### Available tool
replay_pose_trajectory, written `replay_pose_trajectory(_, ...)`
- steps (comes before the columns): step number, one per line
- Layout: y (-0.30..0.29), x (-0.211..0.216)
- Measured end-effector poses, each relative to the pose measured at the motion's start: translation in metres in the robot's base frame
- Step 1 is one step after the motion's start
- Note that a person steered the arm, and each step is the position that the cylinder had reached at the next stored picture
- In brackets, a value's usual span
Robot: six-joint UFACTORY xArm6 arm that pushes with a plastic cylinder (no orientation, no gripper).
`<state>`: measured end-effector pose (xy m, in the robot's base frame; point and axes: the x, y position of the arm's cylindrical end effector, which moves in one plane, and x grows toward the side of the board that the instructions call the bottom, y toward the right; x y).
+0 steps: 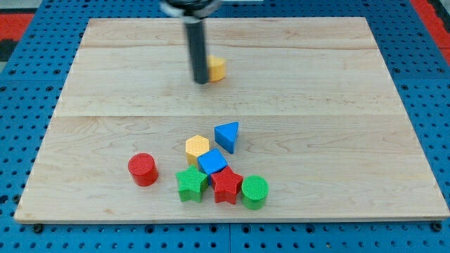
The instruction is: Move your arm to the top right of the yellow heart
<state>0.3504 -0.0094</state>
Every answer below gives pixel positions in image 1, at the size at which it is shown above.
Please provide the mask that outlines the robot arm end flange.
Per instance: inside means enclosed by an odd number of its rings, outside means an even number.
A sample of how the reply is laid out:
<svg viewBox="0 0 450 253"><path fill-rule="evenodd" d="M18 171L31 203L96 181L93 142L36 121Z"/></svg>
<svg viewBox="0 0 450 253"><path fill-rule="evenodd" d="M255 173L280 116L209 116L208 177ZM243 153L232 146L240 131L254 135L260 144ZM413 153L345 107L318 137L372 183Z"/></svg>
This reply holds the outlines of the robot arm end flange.
<svg viewBox="0 0 450 253"><path fill-rule="evenodd" d="M160 0L160 9L168 16L206 18L215 12L222 0Z"/></svg>

